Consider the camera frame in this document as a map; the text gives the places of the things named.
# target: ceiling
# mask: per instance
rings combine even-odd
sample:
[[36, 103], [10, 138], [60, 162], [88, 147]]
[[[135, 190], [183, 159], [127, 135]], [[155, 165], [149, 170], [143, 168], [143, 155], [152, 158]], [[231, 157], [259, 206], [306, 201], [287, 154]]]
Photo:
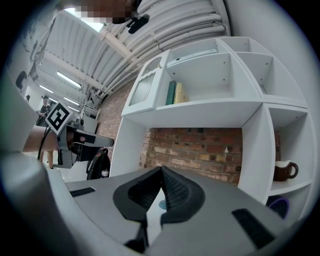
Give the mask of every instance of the ceiling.
[[[108, 24], [100, 32], [67, 11], [55, 19], [44, 59], [37, 66], [39, 79], [53, 91], [52, 98], [67, 97], [81, 108], [92, 92], [93, 104], [134, 79], [143, 64], [159, 53], [197, 41], [228, 34], [228, 17], [222, 0], [143, 0], [140, 15], [150, 21], [135, 34], [126, 23]], [[61, 72], [81, 85], [81, 89], [57, 75]]]

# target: book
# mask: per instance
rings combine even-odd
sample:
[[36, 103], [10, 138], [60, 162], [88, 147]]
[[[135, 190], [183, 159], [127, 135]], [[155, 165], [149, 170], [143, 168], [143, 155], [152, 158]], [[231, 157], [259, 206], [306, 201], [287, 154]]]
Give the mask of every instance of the book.
[[182, 85], [181, 82], [178, 82], [175, 86], [173, 104], [184, 103], [188, 101], [189, 101], [189, 97], [187, 92], [184, 89], [184, 86]]
[[175, 100], [175, 91], [176, 91], [176, 81], [171, 81], [169, 83], [168, 94], [166, 96], [165, 105], [172, 105]]

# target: ceiling light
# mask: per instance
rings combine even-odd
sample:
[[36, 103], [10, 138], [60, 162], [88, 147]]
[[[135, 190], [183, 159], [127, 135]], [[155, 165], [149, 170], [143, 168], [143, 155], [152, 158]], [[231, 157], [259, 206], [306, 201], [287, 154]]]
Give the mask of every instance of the ceiling light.
[[50, 92], [50, 93], [54, 93], [52, 90], [47, 89], [46, 87], [43, 87], [42, 85], [39, 85], [42, 89], [45, 89], [46, 91]]
[[81, 12], [80, 11], [76, 11], [76, 8], [67, 8], [64, 9], [66, 10], [68, 13], [76, 16], [77, 18], [79, 18], [81, 21], [83, 21], [84, 23], [86, 23], [87, 25], [89, 25], [91, 28], [93, 28], [95, 31], [100, 32], [100, 30], [103, 28], [103, 24], [101, 23], [97, 23], [97, 22], [88, 22], [86, 21], [84, 18], [81, 17]]
[[59, 77], [67, 80], [69, 83], [73, 84], [74, 86], [76, 86], [76, 87], [78, 87], [78, 88], [81, 88], [81, 85], [80, 85], [80, 84], [78, 84], [77, 82], [75, 82], [75, 81], [71, 80], [70, 78], [66, 77], [64, 74], [61, 74], [59, 71], [57, 71], [56, 74], [57, 74]]
[[77, 105], [77, 106], [80, 105], [79, 103], [76, 103], [76, 102], [74, 102], [74, 101], [72, 101], [71, 99], [68, 99], [68, 98], [66, 98], [66, 97], [64, 97], [64, 99], [67, 100], [68, 102], [71, 102], [71, 103]]
[[73, 108], [73, 107], [68, 106], [68, 108], [69, 108], [69, 109], [72, 109], [72, 110], [74, 110], [74, 111], [80, 112], [78, 109], [75, 109], [75, 108]]
[[56, 100], [53, 99], [53, 98], [50, 98], [50, 97], [49, 97], [49, 100], [51, 100], [51, 101], [53, 101], [53, 102], [55, 102], [55, 103], [58, 103], [58, 101], [56, 101]]

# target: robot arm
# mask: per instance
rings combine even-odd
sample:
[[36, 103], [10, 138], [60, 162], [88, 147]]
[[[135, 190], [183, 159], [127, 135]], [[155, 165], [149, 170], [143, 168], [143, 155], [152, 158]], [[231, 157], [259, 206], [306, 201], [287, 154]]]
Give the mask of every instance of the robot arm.
[[[51, 110], [46, 123], [57, 135], [59, 151], [58, 164], [54, 167], [70, 169], [76, 162], [91, 161], [102, 147], [112, 147], [112, 138], [98, 136], [84, 131], [84, 120], [68, 109], [62, 102]], [[73, 143], [68, 141], [68, 134], [73, 133]]]

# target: coffee mug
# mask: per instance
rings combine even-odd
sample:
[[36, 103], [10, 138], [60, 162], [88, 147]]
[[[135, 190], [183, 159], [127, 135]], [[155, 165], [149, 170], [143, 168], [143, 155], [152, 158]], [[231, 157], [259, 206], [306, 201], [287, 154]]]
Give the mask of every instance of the coffee mug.
[[[294, 174], [291, 175], [292, 167], [294, 168]], [[298, 171], [298, 165], [290, 160], [276, 161], [274, 166], [273, 180], [277, 182], [284, 182], [287, 179], [293, 179], [298, 175]]]

